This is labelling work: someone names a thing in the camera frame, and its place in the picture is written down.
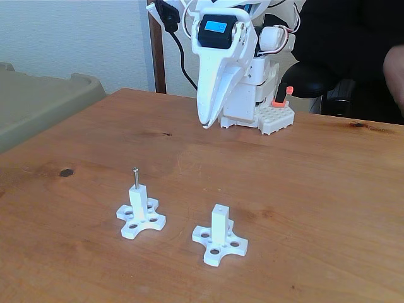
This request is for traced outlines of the person's hand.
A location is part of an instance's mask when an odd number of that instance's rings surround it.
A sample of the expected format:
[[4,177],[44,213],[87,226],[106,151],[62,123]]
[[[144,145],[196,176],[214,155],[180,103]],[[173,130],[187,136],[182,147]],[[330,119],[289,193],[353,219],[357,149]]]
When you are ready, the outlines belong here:
[[404,103],[404,46],[396,45],[392,47],[383,62],[383,74],[388,90],[403,116]]

